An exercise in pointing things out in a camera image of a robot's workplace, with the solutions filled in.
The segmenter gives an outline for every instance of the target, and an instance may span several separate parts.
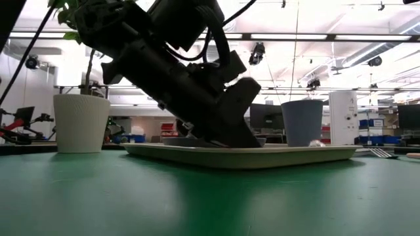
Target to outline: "white container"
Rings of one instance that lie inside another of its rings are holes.
[[[110,101],[89,95],[54,96],[59,153],[98,153],[102,149]]]

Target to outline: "green table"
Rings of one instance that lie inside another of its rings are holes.
[[[0,157],[0,235],[419,235],[420,162],[257,171],[103,151]]]

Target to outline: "wall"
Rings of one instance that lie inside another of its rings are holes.
[[[160,136],[162,122],[175,122],[175,117],[133,117],[131,124],[142,127],[146,134],[146,141],[150,142],[152,136]]]
[[[0,76],[2,83],[0,84],[0,94],[5,91],[18,64],[17,59],[1,53]],[[47,72],[43,70],[32,71],[23,67],[1,107],[7,112],[14,113],[18,108],[35,106],[34,119],[39,117],[41,113],[47,113],[54,117],[53,83],[53,75],[47,76]],[[13,119],[13,116],[4,115],[2,122],[9,125],[13,122]],[[48,136],[51,133],[51,126],[51,123],[36,123],[31,128]]]

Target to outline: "tray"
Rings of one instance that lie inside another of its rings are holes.
[[[178,147],[162,144],[122,144],[132,155],[210,168],[258,169],[350,159],[360,146],[262,148]]]

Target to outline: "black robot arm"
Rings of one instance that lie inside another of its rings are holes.
[[[196,138],[231,148],[260,147],[243,116],[261,87],[252,78],[226,87],[246,68],[229,51],[216,0],[157,0],[148,12],[132,1],[87,0],[75,19],[82,41],[113,58],[102,64],[104,83],[127,78]],[[167,43],[189,50],[206,26],[220,59],[184,66]]]

